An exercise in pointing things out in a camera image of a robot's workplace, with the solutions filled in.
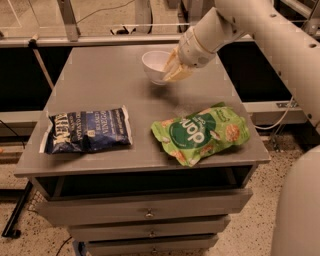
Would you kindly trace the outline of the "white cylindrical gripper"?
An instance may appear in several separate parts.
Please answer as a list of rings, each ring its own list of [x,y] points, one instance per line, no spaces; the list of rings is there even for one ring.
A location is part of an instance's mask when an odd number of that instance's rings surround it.
[[[189,27],[180,38],[178,47],[169,54],[163,68],[163,80],[175,82],[188,78],[193,73],[192,68],[205,67],[215,57],[216,48],[214,29]]]

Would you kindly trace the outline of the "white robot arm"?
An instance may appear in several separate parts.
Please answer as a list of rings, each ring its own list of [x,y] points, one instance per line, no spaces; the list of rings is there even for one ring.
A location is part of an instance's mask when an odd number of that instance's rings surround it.
[[[320,44],[271,0],[214,0],[181,37],[165,65],[167,81],[206,66],[224,45],[250,35],[314,127],[320,124]],[[277,206],[271,256],[320,256],[320,146],[288,172]]]

